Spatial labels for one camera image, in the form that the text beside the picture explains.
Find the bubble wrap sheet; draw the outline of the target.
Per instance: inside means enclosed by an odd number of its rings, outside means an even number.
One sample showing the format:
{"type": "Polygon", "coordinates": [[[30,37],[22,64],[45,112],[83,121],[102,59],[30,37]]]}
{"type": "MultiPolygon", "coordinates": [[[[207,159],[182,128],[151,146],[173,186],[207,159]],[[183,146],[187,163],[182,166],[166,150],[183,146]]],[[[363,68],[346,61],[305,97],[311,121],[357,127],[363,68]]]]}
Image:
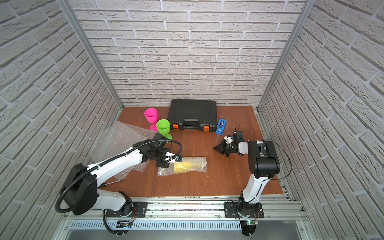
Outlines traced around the bubble wrap sheet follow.
{"type": "Polygon", "coordinates": [[[159,168],[158,176],[170,176],[189,172],[206,173],[207,170],[206,157],[183,157],[182,162],[170,163],[168,168],[159,168]]]}

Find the bubble wrap stack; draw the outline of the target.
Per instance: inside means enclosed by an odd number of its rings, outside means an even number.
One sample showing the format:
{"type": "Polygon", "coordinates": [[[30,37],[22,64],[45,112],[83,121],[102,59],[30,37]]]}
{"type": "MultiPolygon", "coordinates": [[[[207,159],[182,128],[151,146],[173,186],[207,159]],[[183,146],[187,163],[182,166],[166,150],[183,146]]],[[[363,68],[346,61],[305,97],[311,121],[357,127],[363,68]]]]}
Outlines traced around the bubble wrap stack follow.
{"type": "Polygon", "coordinates": [[[151,140],[155,134],[154,131],[117,121],[97,137],[91,148],[90,164],[96,164],[127,151],[135,143],[151,140]]]}

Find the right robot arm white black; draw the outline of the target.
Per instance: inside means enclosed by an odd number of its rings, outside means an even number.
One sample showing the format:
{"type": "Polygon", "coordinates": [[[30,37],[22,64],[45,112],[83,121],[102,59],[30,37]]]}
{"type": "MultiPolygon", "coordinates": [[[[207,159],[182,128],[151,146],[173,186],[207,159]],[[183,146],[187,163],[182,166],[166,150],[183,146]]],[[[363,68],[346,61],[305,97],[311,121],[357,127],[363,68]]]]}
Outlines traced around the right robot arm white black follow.
{"type": "Polygon", "coordinates": [[[281,170],[275,144],[272,140],[245,141],[235,136],[227,136],[213,150],[227,158],[230,154],[247,155],[250,178],[238,200],[239,211],[257,208],[261,194],[267,183],[281,170]]]}

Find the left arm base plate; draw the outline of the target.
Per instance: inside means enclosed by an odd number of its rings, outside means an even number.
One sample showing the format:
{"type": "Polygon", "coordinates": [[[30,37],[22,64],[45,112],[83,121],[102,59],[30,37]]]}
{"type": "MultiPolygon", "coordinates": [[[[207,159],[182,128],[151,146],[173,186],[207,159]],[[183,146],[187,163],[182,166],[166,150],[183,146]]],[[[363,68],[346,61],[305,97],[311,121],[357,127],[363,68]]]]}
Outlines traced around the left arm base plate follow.
{"type": "Polygon", "coordinates": [[[107,210],[107,218],[144,218],[147,212],[148,202],[128,202],[118,211],[107,210]]]}

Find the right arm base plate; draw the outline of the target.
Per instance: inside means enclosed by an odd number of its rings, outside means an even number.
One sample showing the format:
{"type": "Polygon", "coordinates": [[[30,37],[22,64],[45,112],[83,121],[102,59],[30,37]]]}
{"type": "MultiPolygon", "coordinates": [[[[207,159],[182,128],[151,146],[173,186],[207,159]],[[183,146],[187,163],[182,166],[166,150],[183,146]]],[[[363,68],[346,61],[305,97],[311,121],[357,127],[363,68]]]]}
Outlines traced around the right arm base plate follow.
{"type": "Polygon", "coordinates": [[[224,203],[226,218],[240,219],[262,219],[265,217],[261,203],[234,203],[232,201],[224,203]]]}

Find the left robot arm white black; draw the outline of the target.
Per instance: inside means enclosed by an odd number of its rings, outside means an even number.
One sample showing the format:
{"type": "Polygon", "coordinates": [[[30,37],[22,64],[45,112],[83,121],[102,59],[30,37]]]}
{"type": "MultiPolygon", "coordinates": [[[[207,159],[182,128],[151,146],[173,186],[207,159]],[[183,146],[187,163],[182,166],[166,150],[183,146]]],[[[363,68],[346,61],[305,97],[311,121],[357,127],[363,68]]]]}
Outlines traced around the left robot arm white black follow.
{"type": "Polygon", "coordinates": [[[71,212],[82,215],[89,210],[113,211],[122,217],[133,212],[133,201],[124,192],[110,192],[100,187],[111,177],[148,160],[156,161],[160,167],[167,167],[170,163],[181,162],[181,151],[176,154],[165,148],[166,144],[176,144],[179,149],[181,143],[170,140],[156,133],[153,139],[147,139],[133,144],[122,153],[96,164],[73,166],[59,191],[55,203],[57,213],[71,212]]]}

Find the green plastic wine glass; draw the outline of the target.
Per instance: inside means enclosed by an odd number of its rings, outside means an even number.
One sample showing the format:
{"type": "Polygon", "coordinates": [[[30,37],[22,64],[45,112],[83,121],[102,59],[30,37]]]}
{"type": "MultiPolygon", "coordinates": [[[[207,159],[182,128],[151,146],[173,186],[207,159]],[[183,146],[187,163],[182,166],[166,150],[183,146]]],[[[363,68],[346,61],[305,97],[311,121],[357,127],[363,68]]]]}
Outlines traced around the green plastic wine glass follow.
{"type": "Polygon", "coordinates": [[[156,127],[161,135],[163,135],[169,140],[172,139],[172,136],[170,135],[171,124],[167,119],[158,120],[158,122],[156,123],[156,127]]]}

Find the yellow plastic wine glass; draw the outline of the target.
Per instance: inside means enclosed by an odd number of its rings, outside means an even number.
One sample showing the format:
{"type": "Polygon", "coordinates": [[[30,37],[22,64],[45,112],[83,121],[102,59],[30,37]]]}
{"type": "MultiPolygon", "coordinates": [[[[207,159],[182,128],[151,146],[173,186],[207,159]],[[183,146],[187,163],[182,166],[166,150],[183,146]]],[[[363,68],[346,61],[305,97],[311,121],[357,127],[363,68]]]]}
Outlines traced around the yellow plastic wine glass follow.
{"type": "Polygon", "coordinates": [[[192,171],[197,171],[200,169],[200,165],[194,164],[194,163],[175,163],[174,164],[174,173],[175,174],[183,174],[188,173],[192,171]]]}

